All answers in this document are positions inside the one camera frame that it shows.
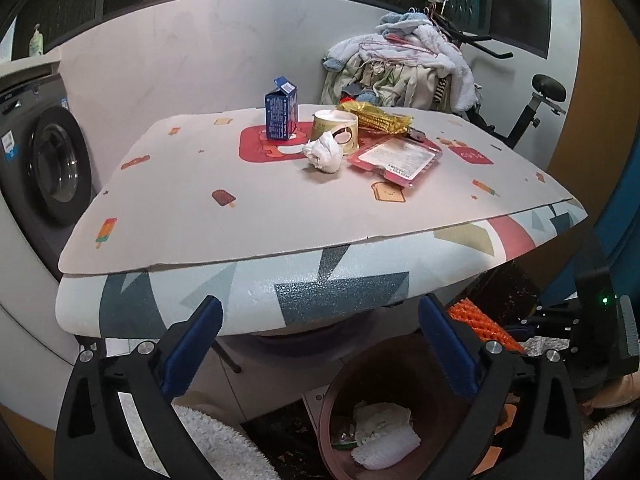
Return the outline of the yellow paper cup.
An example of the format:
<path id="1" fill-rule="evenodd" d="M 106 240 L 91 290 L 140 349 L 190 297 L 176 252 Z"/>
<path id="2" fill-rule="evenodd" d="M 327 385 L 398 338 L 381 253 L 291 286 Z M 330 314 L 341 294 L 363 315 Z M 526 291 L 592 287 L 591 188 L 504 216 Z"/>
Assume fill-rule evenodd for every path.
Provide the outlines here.
<path id="1" fill-rule="evenodd" d="M 342 148 L 344 155 L 358 150 L 359 128 L 358 117 L 355 114 L 344 110 L 317 110 L 312 116 L 310 140 L 318 140 L 327 131 Z"/>

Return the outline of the white fluffy rug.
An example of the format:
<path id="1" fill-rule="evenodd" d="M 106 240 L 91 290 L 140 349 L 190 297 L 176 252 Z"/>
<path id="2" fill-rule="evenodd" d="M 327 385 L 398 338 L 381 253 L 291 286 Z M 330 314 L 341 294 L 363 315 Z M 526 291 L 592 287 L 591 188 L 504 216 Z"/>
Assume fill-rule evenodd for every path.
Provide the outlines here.
<path id="1" fill-rule="evenodd" d="M 201 411 L 172 406 L 195 445 L 221 479 L 279 479 L 268 458 L 242 432 Z"/>

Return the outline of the white tissue ball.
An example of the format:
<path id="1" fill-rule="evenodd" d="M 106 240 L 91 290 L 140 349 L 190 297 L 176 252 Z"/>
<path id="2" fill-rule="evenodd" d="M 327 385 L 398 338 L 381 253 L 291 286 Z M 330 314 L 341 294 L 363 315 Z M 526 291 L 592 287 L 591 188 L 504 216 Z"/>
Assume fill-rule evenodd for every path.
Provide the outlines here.
<path id="1" fill-rule="evenodd" d="M 317 140 L 307 142 L 302 154 L 314 169 L 325 174 L 335 174 L 341 168 L 343 150 L 335 141 L 332 130 L 322 133 Z"/>

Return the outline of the pile of clothes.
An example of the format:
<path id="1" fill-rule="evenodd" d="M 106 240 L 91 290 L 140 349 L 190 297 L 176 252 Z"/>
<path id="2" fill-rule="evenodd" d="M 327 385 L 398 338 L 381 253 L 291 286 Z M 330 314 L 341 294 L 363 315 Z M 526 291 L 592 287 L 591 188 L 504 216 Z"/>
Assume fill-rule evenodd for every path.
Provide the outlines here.
<path id="1" fill-rule="evenodd" d="M 322 104 L 351 96 L 382 107 L 454 114 L 480 104 L 480 90 L 460 48 L 420 12 L 383 15 L 374 32 L 330 47 L 322 66 Z"/>

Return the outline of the pink cartoon-print play mat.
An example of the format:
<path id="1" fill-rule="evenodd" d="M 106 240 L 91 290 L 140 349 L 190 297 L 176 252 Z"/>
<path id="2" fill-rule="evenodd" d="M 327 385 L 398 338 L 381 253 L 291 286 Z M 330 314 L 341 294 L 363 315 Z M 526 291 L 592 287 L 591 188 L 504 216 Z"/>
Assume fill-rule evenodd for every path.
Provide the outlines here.
<path id="1" fill-rule="evenodd" d="M 400 203 L 376 174 L 336 174 L 291 156 L 248 162 L 259 108 L 159 120 L 130 148 L 62 251 L 66 274 L 225 262 L 401 236 L 564 202 L 552 177 L 469 122 L 411 112 L 442 154 Z"/>

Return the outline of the green soap dispenser bottle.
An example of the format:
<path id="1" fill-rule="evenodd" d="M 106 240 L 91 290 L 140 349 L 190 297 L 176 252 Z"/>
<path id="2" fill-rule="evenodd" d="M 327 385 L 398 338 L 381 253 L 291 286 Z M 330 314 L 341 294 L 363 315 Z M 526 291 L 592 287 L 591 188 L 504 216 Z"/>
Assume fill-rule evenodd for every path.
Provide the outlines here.
<path id="1" fill-rule="evenodd" d="M 40 32 L 40 24 L 37 23 L 34 26 L 34 32 L 32 33 L 32 38 L 29 39 L 28 44 L 28 55 L 31 58 L 35 56 L 43 55 L 44 51 L 44 40 L 43 34 Z"/>

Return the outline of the orange foam fruit net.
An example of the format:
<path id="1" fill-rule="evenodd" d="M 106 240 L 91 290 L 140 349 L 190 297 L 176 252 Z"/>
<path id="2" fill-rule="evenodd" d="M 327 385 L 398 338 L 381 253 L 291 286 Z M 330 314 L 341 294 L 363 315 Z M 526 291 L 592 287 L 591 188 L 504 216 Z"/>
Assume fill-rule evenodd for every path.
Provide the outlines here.
<path id="1" fill-rule="evenodd" d="M 447 312 L 453 320 L 469 325 L 481 341 L 494 340 L 506 350 L 525 354 L 525 349 L 504 328 L 468 298 L 459 300 L 452 307 L 449 307 Z"/>

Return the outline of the red plastic blister package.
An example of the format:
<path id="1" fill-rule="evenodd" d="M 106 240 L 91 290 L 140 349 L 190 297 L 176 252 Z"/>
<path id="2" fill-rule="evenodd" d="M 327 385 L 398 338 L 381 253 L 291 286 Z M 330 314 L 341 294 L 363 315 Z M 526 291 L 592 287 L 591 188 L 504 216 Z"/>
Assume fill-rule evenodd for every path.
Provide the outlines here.
<path id="1" fill-rule="evenodd" d="M 383 136 L 347 157 L 362 171 L 379 174 L 402 188 L 412 188 L 439 162 L 442 151 L 403 136 Z"/>

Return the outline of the gold foil wrapper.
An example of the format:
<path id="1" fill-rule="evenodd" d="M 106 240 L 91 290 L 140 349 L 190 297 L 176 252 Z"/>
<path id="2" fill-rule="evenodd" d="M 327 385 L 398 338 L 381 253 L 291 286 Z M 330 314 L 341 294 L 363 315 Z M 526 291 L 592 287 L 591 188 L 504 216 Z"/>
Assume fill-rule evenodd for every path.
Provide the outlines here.
<path id="1" fill-rule="evenodd" d="M 404 134 L 412 123 L 410 116 L 392 114 L 368 102 L 342 101 L 337 109 L 354 114 L 360 127 L 384 134 Z"/>

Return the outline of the black exercise bike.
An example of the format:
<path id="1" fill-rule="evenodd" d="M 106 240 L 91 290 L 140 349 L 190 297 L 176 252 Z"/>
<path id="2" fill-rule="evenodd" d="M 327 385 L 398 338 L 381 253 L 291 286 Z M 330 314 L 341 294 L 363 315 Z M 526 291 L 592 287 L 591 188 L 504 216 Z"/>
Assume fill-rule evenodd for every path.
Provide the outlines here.
<path id="1" fill-rule="evenodd" d="M 488 96 L 489 103 L 500 108 L 501 117 L 504 117 L 504 115 L 511 117 L 513 115 L 515 110 L 513 104 L 515 70 L 513 66 L 500 67 L 491 62 L 491 60 L 499 62 L 512 60 L 513 53 L 496 53 L 483 46 L 484 41 L 492 40 L 491 36 L 467 34 L 458 29 L 444 15 L 446 4 L 449 0 L 424 1 L 425 10 L 427 10 L 430 20 L 450 41 L 450 44 L 461 51 L 461 55 L 464 55 L 464 52 L 470 53 L 472 49 L 480 52 L 480 55 L 466 58 L 474 77 L 475 103 L 465 110 L 462 115 L 471 124 L 483 129 L 505 146 L 514 150 L 529 128 L 537 128 L 539 126 L 540 119 L 536 114 L 541 105 L 548 106 L 555 116 L 562 117 L 566 114 L 566 110 L 562 107 L 562 104 L 567 99 L 567 92 L 564 86 L 550 76 L 536 74 L 530 83 L 532 85 L 532 96 L 523 107 L 510 132 L 505 134 L 497 131 L 496 126 L 486 122 L 485 117 L 482 115 L 482 103 L 483 99 Z"/>

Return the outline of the black front-load washing machine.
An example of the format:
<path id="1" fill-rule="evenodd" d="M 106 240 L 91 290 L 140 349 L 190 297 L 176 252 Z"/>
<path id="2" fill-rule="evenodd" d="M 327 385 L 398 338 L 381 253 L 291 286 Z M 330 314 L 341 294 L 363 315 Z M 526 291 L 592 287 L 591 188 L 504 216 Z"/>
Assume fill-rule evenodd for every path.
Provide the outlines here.
<path id="1" fill-rule="evenodd" d="M 58 259 L 96 190 L 59 74 L 1 93 L 1 193 L 35 254 L 62 278 Z"/>

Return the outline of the white foam fruit net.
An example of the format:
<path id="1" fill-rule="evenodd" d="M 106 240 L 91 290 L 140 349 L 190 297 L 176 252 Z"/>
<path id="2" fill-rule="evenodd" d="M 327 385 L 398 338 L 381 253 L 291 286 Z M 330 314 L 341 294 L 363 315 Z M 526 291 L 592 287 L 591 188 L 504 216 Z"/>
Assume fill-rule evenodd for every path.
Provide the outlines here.
<path id="1" fill-rule="evenodd" d="M 400 463 L 421 444 L 410 426 L 401 426 L 352 450 L 350 456 L 367 470 L 381 470 Z"/>

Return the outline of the crumpled white paper in bin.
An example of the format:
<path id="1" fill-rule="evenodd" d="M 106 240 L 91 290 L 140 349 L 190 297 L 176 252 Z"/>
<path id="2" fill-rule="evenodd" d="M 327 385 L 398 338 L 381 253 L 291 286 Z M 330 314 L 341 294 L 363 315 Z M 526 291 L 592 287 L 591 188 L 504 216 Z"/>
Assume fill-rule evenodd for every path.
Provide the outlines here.
<path id="1" fill-rule="evenodd" d="M 408 426 L 411 411 L 395 403 L 363 405 L 354 411 L 355 440 L 358 445 L 386 436 Z"/>

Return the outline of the blue milk carton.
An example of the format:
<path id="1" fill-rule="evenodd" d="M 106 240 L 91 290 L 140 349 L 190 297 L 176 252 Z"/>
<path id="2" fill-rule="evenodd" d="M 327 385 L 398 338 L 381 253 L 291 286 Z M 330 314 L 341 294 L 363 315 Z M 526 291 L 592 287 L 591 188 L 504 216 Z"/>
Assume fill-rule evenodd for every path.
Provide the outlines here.
<path id="1" fill-rule="evenodd" d="M 265 95 L 265 114 L 268 140 L 286 141 L 297 128 L 297 87 L 285 76 L 276 78 L 274 89 Z"/>

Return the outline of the green candy wrapper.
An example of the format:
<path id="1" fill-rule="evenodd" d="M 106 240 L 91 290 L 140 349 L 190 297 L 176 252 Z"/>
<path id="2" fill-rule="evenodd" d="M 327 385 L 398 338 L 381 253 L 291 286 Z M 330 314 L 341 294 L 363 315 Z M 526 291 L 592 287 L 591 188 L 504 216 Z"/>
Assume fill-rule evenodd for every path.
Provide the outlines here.
<path id="1" fill-rule="evenodd" d="M 358 443 L 356 441 L 333 441 L 331 446 L 334 450 L 351 451 L 358 446 Z"/>

